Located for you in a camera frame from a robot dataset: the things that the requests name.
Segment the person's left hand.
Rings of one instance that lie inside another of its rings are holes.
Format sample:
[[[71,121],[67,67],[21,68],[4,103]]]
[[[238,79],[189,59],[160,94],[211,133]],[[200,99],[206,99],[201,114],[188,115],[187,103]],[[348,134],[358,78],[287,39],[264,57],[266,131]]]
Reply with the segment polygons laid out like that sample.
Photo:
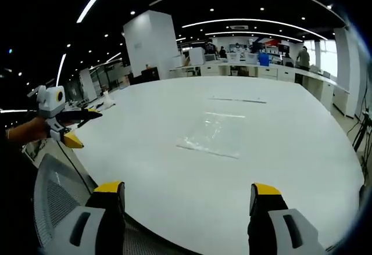
[[[17,127],[5,131],[8,141],[18,145],[25,145],[48,137],[48,124],[42,117],[35,117],[32,120]]]

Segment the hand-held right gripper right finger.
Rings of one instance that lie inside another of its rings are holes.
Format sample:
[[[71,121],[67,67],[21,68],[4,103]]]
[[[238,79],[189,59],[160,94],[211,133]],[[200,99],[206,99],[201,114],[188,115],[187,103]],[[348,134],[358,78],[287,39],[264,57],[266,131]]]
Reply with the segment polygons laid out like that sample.
[[[249,216],[249,254],[326,254],[318,230],[273,186],[252,184]]]

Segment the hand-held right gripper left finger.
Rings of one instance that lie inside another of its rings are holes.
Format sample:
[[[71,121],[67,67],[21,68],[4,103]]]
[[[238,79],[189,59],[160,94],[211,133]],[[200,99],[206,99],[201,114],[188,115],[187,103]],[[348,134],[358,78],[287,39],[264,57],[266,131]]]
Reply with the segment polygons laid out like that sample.
[[[114,181],[94,189],[76,209],[69,243],[77,254],[122,254],[125,231],[125,185]]]

